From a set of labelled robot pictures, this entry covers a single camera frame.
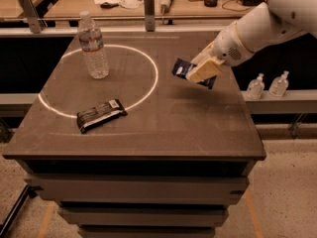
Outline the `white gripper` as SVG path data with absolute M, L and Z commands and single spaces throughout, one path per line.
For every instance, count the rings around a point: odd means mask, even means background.
M 211 42 L 191 61 L 185 78 L 195 83 L 204 81 L 217 76 L 222 70 L 223 63 L 228 66 L 237 66 L 253 55 L 241 39 L 238 22 L 234 22 L 222 30 L 214 43 Z

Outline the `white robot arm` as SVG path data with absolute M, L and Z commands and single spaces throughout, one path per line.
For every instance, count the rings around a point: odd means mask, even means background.
M 265 0 L 223 29 L 191 62 L 186 78 L 198 83 L 258 51 L 306 33 L 317 33 L 317 0 Z

